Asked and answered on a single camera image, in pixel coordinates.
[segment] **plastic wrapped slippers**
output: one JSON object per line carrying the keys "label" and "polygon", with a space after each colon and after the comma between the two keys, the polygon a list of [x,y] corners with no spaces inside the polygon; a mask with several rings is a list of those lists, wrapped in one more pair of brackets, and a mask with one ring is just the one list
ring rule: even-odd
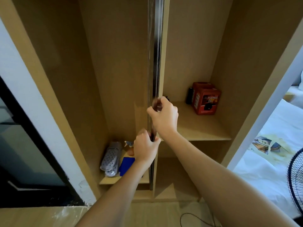
{"label": "plastic wrapped slippers", "polygon": [[105,171],[106,176],[114,177],[118,173],[121,151],[122,145],[120,142],[112,142],[107,148],[100,166],[100,169]]}

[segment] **product box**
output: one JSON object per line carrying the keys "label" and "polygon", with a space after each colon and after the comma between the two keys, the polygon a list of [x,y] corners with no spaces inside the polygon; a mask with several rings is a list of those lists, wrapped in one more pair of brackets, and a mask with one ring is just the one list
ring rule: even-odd
{"label": "product box", "polygon": [[198,89],[200,87],[208,89],[208,88],[214,88],[214,85],[212,85],[209,82],[194,82],[192,84],[192,88],[194,89],[194,92],[193,92],[192,98],[191,98],[191,105],[192,106],[194,106],[194,104],[195,104],[196,95],[197,95]]}
{"label": "product box", "polygon": [[195,91],[195,101],[192,106],[198,115],[213,115],[216,112],[221,91],[215,87],[200,87]]}

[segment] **glass panel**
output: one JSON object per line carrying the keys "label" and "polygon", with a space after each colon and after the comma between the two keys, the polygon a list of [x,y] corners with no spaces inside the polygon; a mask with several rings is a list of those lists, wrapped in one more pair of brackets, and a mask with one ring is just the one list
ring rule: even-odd
{"label": "glass panel", "polygon": [[0,166],[21,184],[65,185],[1,99]]}

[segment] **electric fan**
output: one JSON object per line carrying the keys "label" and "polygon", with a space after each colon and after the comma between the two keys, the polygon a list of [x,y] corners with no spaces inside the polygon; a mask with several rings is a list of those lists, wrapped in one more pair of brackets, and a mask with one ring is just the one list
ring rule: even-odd
{"label": "electric fan", "polygon": [[292,199],[301,215],[303,215],[303,148],[290,161],[287,181]]}

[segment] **person's right hand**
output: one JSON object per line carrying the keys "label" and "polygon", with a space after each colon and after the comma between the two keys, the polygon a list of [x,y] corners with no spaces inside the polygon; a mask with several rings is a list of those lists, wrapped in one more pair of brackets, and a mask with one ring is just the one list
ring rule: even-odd
{"label": "person's right hand", "polygon": [[153,125],[160,136],[165,138],[171,133],[177,132],[178,108],[174,107],[164,96],[161,97],[162,110],[155,111],[152,107],[147,109]]}

